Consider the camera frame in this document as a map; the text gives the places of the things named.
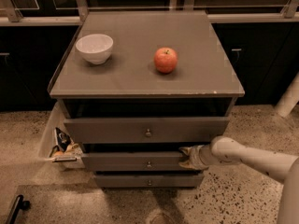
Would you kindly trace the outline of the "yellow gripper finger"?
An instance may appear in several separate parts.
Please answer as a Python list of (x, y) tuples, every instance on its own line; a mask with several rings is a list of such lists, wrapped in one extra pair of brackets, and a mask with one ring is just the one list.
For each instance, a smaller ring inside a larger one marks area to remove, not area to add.
[(191, 148), (190, 147), (180, 147), (179, 151), (182, 152), (186, 156), (189, 156), (191, 154)]
[(190, 161), (181, 161), (178, 165), (185, 169), (195, 169), (195, 167), (190, 163)]

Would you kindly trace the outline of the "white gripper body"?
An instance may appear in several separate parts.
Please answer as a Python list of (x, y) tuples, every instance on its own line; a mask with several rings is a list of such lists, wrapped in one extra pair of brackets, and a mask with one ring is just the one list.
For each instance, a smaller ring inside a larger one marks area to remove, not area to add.
[(208, 165), (204, 162), (205, 149), (203, 146), (193, 146), (190, 149), (189, 165), (194, 170), (205, 170)]

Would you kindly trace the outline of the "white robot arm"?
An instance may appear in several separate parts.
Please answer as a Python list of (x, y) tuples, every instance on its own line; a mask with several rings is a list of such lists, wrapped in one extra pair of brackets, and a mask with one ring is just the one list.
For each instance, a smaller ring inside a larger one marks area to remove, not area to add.
[(283, 185), (277, 224), (299, 224), (299, 157), (244, 146), (226, 136), (215, 137), (208, 145), (181, 147), (187, 159), (179, 165), (205, 170), (211, 165), (242, 163)]

